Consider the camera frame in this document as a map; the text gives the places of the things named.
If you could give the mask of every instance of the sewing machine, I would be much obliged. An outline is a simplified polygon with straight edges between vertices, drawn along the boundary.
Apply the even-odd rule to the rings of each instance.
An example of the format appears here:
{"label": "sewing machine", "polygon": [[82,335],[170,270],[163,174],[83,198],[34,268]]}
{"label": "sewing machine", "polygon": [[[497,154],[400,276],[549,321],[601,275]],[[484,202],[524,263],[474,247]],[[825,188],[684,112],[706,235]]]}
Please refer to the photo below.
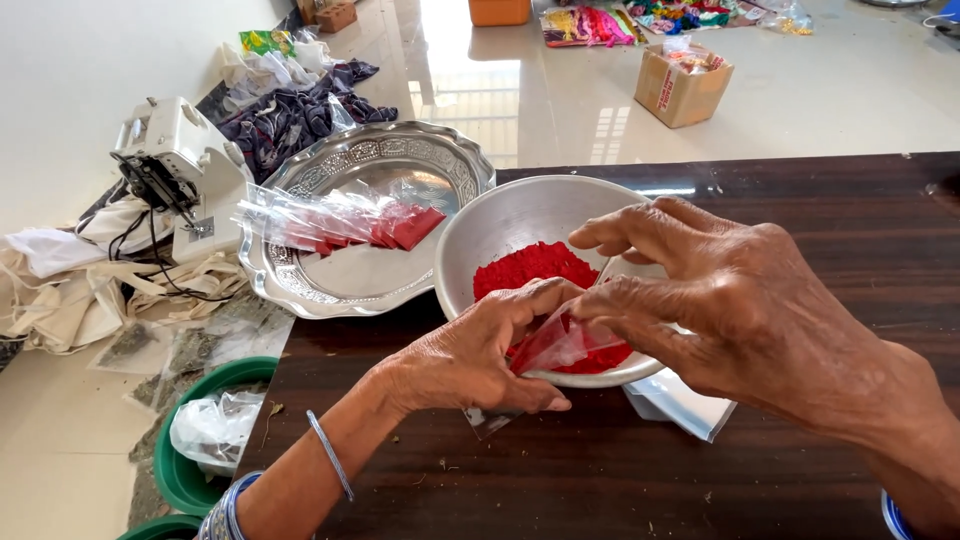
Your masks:
{"label": "sewing machine", "polygon": [[147,98],[120,129],[116,149],[131,193],[173,210],[178,264],[235,252],[241,229],[230,217],[253,183],[243,152],[181,97]]}

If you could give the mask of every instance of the kumkum powder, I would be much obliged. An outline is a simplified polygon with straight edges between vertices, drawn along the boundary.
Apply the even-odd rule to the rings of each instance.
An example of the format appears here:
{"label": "kumkum powder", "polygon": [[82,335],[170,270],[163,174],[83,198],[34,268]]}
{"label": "kumkum powder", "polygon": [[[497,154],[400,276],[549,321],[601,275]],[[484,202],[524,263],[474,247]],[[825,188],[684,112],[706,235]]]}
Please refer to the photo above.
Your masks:
{"label": "kumkum powder", "polygon": [[[473,275],[473,300],[477,302],[495,290],[520,288],[534,278],[545,280],[560,277],[580,287],[589,288],[599,275],[599,272],[580,260],[563,242],[537,242],[487,266],[477,268]],[[523,341],[520,341],[511,347],[507,356],[513,356],[522,343]],[[588,353],[573,365],[561,366],[553,371],[581,375],[603,373],[620,365],[632,352],[629,345],[617,345]]]}

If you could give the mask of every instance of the wrinkled hand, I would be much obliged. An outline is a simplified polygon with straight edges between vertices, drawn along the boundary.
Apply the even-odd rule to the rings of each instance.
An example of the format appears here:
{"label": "wrinkled hand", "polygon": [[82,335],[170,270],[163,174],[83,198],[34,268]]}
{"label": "wrinkled hand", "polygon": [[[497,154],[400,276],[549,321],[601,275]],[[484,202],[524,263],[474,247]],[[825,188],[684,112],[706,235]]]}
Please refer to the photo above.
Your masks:
{"label": "wrinkled hand", "polygon": [[392,392],[406,412],[424,408],[567,410],[549,382],[520,379],[507,369],[507,348],[539,315],[552,313],[583,289],[561,278],[498,290],[446,325],[384,360]]}
{"label": "wrinkled hand", "polygon": [[950,415],[927,361],[857,322],[781,227],[749,227],[661,197],[592,219],[569,241],[664,266],[670,280],[621,276],[591,288],[574,312],[699,393],[858,443]]}

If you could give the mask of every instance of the bangle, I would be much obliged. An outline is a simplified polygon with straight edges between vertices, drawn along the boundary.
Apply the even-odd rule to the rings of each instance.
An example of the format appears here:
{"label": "bangle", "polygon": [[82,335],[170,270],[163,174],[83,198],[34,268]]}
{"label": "bangle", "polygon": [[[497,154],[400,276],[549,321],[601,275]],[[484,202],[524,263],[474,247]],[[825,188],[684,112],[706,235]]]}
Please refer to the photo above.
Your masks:
{"label": "bangle", "polygon": [[330,446],[330,441],[326,438],[324,429],[320,427],[320,422],[317,422],[317,417],[313,415],[312,410],[306,411],[306,419],[310,422],[310,426],[313,427],[313,431],[317,432],[317,436],[320,437],[320,442],[324,443],[326,455],[330,457],[330,462],[333,463],[333,468],[337,471],[337,476],[340,477],[340,483],[344,485],[344,493],[347,495],[347,500],[352,503],[353,490],[350,489],[350,482],[347,481],[347,473],[345,473],[344,468],[340,466],[340,460],[337,459],[336,453],[333,452],[333,447]]}
{"label": "bangle", "polygon": [[246,540],[237,524],[237,497],[262,474],[263,471],[248,473],[227,490],[210,513],[206,514],[197,531],[198,540]]}
{"label": "bangle", "polygon": [[893,533],[897,540],[913,540],[910,529],[907,528],[900,515],[900,509],[894,504],[894,500],[887,495],[887,490],[880,490],[880,506],[883,508],[883,520],[887,522],[887,527]]}

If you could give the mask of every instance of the wooden table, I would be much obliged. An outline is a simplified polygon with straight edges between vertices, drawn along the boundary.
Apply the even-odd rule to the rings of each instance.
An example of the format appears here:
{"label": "wooden table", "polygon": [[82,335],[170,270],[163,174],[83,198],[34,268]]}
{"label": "wooden table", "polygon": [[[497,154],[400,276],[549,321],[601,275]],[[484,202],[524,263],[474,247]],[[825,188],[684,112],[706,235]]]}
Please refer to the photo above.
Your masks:
{"label": "wooden table", "polygon": [[[574,170],[783,225],[859,320],[932,362],[960,410],[960,207],[950,192],[960,153],[518,169],[498,180]],[[379,317],[299,320],[267,395],[286,409],[240,473],[293,444],[308,407],[319,415],[443,322],[429,293]],[[522,416],[482,442],[458,410],[413,415],[317,538],[889,537],[879,485],[843,444],[740,405],[711,445],[641,420],[620,388],[566,395],[571,411]]]}

